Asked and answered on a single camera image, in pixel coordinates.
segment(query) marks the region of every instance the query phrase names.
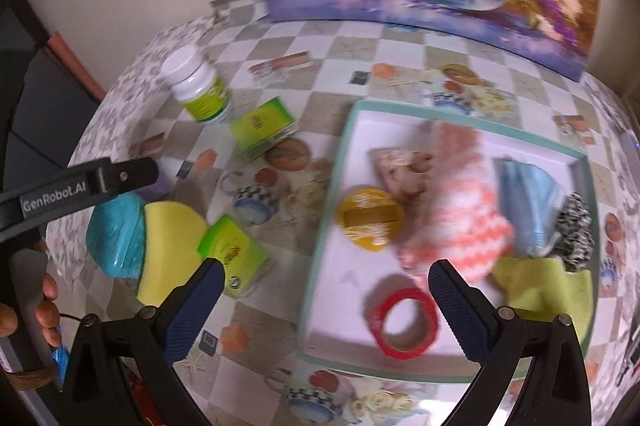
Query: red tape roll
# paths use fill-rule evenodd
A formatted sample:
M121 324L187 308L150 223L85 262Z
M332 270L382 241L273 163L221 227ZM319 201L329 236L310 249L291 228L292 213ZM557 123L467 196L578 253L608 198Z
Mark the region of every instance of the red tape roll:
M414 347L406 350L398 350L386 341L383 330L384 323L386 315L389 314L391 309L402 300L407 299L416 300L420 303L420 310L427 321L427 333ZM411 359L420 356L436 339L436 334L438 333L438 313L436 312L435 302L427 293L418 288L402 289L394 292L384 300L380 307L376 308L369 316L367 324L373 337L376 339L376 343L385 356L394 359Z

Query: finger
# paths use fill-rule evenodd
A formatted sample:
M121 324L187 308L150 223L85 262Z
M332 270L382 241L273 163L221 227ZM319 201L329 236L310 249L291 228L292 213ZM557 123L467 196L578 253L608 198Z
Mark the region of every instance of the finger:
M0 303L0 338L13 334L18 328L18 316L14 310Z
M46 329L57 327L60 323L60 312L58 312L58 307L56 307L56 304L51 301L43 301L36 307L36 319L38 320L38 323Z
M58 348L62 344L62 336L57 329L47 329L42 327L42 335L49 345Z
M42 279L42 292L47 300L55 300L58 297L58 284L48 272Z

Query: blue plastic container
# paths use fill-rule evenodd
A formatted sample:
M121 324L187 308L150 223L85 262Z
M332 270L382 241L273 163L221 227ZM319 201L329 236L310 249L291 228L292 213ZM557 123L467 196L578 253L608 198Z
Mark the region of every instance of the blue plastic container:
M140 278L146 242L143 205L136 194L124 193L94 208L86 248L111 278Z

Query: black and white cloth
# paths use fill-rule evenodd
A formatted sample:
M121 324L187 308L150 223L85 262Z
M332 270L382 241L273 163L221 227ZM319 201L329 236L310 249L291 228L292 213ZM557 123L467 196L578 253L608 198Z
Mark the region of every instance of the black and white cloth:
M560 238L554 247L569 272L584 269L593 254L594 241L590 231L589 207L577 193L570 194L556 220Z

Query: cable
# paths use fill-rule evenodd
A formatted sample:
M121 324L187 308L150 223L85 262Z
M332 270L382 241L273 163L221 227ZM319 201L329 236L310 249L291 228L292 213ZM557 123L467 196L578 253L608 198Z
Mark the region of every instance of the cable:
M77 316L72 316L71 314L65 314L65 313L60 313L60 317L61 318L67 318L68 320L75 320L77 322L82 321L79 317Z

